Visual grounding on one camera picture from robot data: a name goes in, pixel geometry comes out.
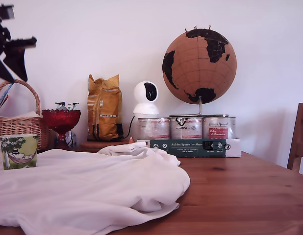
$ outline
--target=cork globe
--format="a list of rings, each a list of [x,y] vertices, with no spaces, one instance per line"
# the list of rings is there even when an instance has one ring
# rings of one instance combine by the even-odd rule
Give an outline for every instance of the cork globe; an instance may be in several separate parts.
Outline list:
[[[221,97],[233,83],[236,56],[230,42],[209,29],[195,28],[178,36],[162,63],[165,83],[178,99],[198,104]]]

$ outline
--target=camera lens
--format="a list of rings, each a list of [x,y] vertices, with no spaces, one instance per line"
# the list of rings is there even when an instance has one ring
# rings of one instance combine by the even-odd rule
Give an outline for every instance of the camera lens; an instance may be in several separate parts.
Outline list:
[[[144,86],[145,86],[145,90],[146,90],[146,98],[149,101],[154,101],[157,97],[156,87],[152,83],[149,83],[149,82],[145,82]]]

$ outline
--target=white camera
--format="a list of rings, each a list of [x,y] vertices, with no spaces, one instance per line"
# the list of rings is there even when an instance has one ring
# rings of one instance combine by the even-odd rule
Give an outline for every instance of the white camera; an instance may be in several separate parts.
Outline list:
[[[156,118],[159,110],[154,104],[158,99],[157,86],[149,81],[140,82],[134,88],[134,96],[137,101],[133,113],[137,118]]]

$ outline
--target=wooden chair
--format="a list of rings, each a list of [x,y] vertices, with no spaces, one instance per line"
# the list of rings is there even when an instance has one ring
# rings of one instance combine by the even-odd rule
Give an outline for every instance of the wooden chair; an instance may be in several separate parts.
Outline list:
[[[299,103],[298,107],[287,168],[299,172],[301,157],[303,157],[303,103]]]

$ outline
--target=tin can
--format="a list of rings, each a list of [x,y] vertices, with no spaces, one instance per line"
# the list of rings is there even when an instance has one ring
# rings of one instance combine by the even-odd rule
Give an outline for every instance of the tin can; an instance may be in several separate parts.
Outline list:
[[[235,117],[205,117],[204,139],[235,139]]]
[[[139,140],[169,140],[170,120],[167,117],[138,118]]]
[[[202,117],[171,117],[171,139],[202,139]]]

